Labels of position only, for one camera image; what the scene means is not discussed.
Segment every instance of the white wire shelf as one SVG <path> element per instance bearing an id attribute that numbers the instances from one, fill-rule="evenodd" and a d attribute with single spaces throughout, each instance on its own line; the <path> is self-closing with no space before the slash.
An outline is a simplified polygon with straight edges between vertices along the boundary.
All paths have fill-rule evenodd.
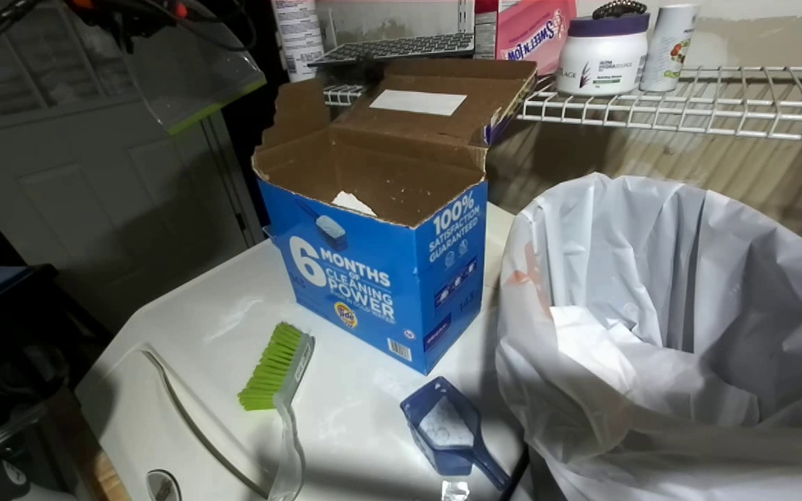
<path id="1" fill-rule="evenodd" d="M 363 94 L 364 94 L 364 85 L 356 85 L 356 84 L 322 85 L 322 102 L 332 109 L 347 109 Z"/>
<path id="2" fill-rule="evenodd" d="M 802 67 L 691 67 L 669 94 L 574 98 L 551 85 L 519 119 L 802 143 Z"/>

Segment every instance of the pink container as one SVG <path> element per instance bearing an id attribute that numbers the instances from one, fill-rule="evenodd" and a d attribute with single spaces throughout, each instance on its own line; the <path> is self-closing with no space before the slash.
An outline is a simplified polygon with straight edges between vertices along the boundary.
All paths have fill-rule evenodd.
<path id="1" fill-rule="evenodd" d="M 574 15 L 574 0 L 477 0 L 477 55 L 537 62 L 537 74 L 551 74 Z"/>

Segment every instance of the wall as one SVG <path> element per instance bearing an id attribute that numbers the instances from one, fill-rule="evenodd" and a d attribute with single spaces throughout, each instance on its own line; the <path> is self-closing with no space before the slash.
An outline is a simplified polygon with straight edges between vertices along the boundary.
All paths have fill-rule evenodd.
<path id="1" fill-rule="evenodd" d="M 802 0 L 700 0 L 700 9 L 687 65 L 802 65 Z M 491 197 L 516 211 L 594 170 L 708 186 L 802 234 L 802 143 L 519 123 L 491 155 Z"/>
<path id="2" fill-rule="evenodd" d="M 326 44 L 453 33 L 474 21 L 463 0 L 317 0 Z"/>

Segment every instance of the green scrub brush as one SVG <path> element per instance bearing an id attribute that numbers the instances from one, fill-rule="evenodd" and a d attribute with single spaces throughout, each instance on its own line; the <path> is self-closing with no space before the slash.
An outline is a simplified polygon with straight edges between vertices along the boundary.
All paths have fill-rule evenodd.
<path id="1" fill-rule="evenodd" d="M 315 337 L 290 322 L 278 322 L 250 382 L 239 390 L 243 408 L 275 408 L 285 421 L 285 458 L 267 489 L 267 501 L 294 497 L 307 475 L 307 457 L 300 451 L 299 425 L 292 415 L 292 394 L 307 376 L 315 354 Z"/>
<path id="2" fill-rule="evenodd" d="M 243 408 L 275 408 L 275 399 L 292 401 L 315 354 L 315 337 L 290 322 L 278 322 L 250 382 L 239 390 Z"/>

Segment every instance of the trash can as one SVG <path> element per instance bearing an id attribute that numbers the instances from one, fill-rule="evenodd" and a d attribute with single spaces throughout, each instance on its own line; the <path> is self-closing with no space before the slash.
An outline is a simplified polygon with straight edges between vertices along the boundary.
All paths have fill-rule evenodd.
<path id="1" fill-rule="evenodd" d="M 512 222 L 498 330 L 534 478 L 569 501 L 802 497 L 802 236 L 760 211 L 559 183 Z"/>

